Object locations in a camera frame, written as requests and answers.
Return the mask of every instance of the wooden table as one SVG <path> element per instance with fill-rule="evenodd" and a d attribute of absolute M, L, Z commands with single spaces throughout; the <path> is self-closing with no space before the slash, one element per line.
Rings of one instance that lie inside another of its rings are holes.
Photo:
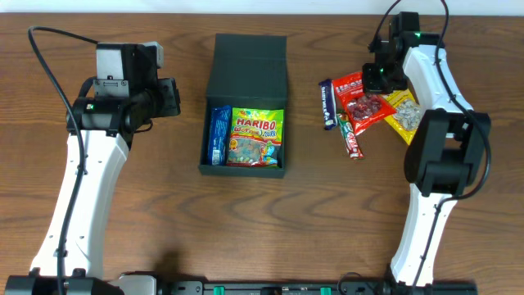
<path fill-rule="evenodd" d="M 65 108 L 26 30 L 47 25 L 109 42 L 158 41 L 162 77 L 175 77 L 182 114 L 138 134 L 106 230 L 105 278 L 157 270 L 168 278 L 331 280 L 381 277 L 409 205 L 405 143 L 385 122 L 359 136 L 365 161 L 322 129 L 318 82 L 371 61 L 379 16 L 49 15 L 0 17 L 0 286 L 24 275 L 56 203 L 66 163 Z M 423 16 L 427 31 L 443 17 Z M 288 171 L 284 179 L 203 177 L 203 108 L 216 33 L 286 35 Z M 482 294 L 524 293 L 524 19 L 452 17 L 449 66 L 464 97 L 492 119 L 493 168 L 445 229 L 437 279 L 474 279 Z M 52 71 L 75 99 L 96 73 L 94 47 L 37 33 Z"/>

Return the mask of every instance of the haribo bag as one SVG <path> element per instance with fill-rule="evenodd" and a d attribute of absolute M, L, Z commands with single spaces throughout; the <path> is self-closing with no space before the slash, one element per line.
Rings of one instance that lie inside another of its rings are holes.
<path fill-rule="evenodd" d="M 227 166 L 278 166 L 284 110 L 233 108 Z"/>

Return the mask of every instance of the gummy candy bag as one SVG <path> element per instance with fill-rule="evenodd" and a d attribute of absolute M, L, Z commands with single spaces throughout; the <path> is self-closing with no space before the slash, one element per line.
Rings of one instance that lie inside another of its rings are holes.
<path fill-rule="evenodd" d="M 333 80 L 333 88 L 350 118 L 355 135 L 363 133 L 369 126 L 385 117 L 395 114 L 395 109 L 384 98 L 363 93 L 362 72 Z"/>
<path fill-rule="evenodd" d="M 233 108 L 227 166 L 277 167 L 284 110 Z"/>

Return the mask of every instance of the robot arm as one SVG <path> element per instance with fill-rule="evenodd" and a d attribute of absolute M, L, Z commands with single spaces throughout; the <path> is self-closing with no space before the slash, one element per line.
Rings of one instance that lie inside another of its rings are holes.
<path fill-rule="evenodd" d="M 66 235 L 65 276 L 102 279 L 103 247 L 116 180 L 127 160 L 137 129 L 160 116 L 179 113 L 174 79 L 158 79 L 163 49 L 158 43 L 99 43 L 94 99 L 73 105 L 84 139 L 85 170 Z M 79 164 L 79 145 L 71 118 L 64 180 L 51 226 L 31 271 L 56 276 L 58 238 Z"/>
<path fill-rule="evenodd" d="M 370 51 L 376 53 L 375 63 L 364 65 L 363 85 L 368 93 L 391 93 L 406 90 L 409 80 L 424 112 L 404 159 L 404 173 L 410 182 L 409 212 L 399 249 L 391 262 L 394 281 L 406 286 L 413 285 L 419 267 L 423 266 L 417 287 L 424 287 L 433 283 L 436 251 L 457 201 L 445 202 L 440 211 L 436 208 L 442 200 L 461 194 L 473 182 L 483 143 L 479 131 L 450 101 L 438 74 L 435 52 L 439 35 L 421 33 L 418 14 L 401 12 L 390 23 L 389 37 L 389 41 L 374 40 L 370 45 Z M 472 111 L 465 101 L 449 71 L 443 48 L 439 50 L 439 59 L 457 102 L 481 122 L 487 133 L 489 116 Z M 447 148 L 446 139 L 461 142 L 460 148 Z"/>

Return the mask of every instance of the dark green box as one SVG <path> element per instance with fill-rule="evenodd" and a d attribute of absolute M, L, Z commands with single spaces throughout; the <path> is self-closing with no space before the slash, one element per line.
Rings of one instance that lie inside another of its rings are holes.
<path fill-rule="evenodd" d="M 285 173 L 287 106 L 286 37 L 216 34 L 215 57 L 206 91 L 206 117 L 198 169 L 203 175 L 282 178 Z M 210 113 L 230 105 L 284 110 L 278 168 L 207 165 Z"/>

